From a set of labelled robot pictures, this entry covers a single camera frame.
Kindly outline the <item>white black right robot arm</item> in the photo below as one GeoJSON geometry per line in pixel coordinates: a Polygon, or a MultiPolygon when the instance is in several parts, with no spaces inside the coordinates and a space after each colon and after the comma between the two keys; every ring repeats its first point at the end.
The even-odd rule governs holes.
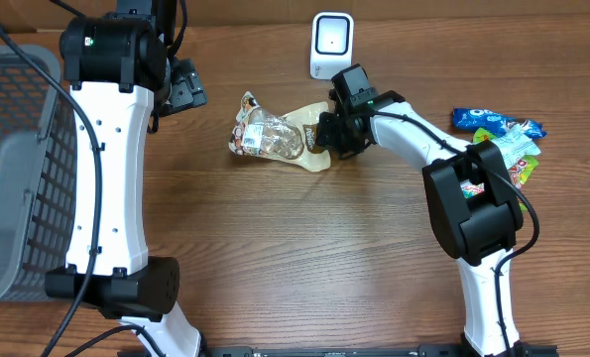
{"type": "Polygon", "coordinates": [[[512,316],[509,256],[524,220],[498,147],[439,130],[396,92],[379,93],[359,64],[331,82],[335,109],[319,119],[317,146],[346,159],[378,145],[421,172],[431,229],[459,269],[465,355],[523,355],[512,316]]]}

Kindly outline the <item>mint green snack packet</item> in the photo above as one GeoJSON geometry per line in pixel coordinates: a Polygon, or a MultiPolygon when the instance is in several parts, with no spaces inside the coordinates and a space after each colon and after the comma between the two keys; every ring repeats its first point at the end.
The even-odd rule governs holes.
{"type": "Polygon", "coordinates": [[[491,139],[491,142],[500,150],[507,169],[514,166],[526,155],[538,156],[541,154],[540,148],[525,134],[519,124],[509,129],[505,135],[491,139]]]}

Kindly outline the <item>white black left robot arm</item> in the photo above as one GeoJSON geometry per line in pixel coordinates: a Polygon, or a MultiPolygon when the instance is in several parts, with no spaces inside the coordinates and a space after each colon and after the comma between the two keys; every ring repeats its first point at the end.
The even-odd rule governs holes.
{"type": "Polygon", "coordinates": [[[149,253],[143,223],[148,135],[206,101],[193,64],[177,57],[186,21],[182,1],[121,1],[100,18],[75,17],[59,39],[76,104],[75,216],[45,290],[117,320],[149,356],[205,349],[177,301],[178,262],[149,253]]]}

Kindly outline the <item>green colourful candy bag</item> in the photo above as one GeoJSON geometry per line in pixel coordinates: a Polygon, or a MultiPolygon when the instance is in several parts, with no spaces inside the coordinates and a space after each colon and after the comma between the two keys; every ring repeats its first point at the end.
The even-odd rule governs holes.
{"type": "MultiPolygon", "coordinates": [[[[495,136],[489,133],[487,130],[480,128],[474,133],[472,143],[478,144],[484,141],[491,141],[491,139],[494,139],[496,137],[501,136],[495,136]]],[[[537,166],[538,160],[536,159],[536,156],[524,156],[514,166],[508,169],[508,173],[512,184],[517,189],[521,189],[529,179],[532,171],[537,166]]]]}

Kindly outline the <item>beige clear pastry bag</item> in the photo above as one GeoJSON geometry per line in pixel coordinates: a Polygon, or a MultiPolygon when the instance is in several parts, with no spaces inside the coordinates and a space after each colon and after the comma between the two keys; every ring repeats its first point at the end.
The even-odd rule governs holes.
{"type": "Polygon", "coordinates": [[[297,165],[313,173],[327,170],[330,154],[316,145],[320,114],[327,110],[328,104],[321,101],[278,116],[246,91],[228,141],[229,150],[240,156],[297,165]]]}

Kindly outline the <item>blue cookie packet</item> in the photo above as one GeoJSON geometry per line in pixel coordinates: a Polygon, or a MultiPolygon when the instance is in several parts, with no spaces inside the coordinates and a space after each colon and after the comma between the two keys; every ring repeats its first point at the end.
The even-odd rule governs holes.
{"type": "Polygon", "coordinates": [[[544,138],[547,133],[543,126],[531,119],[517,119],[488,109],[454,108],[452,124],[462,130],[485,129],[495,136],[505,135],[512,127],[520,126],[532,139],[544,138]]]}

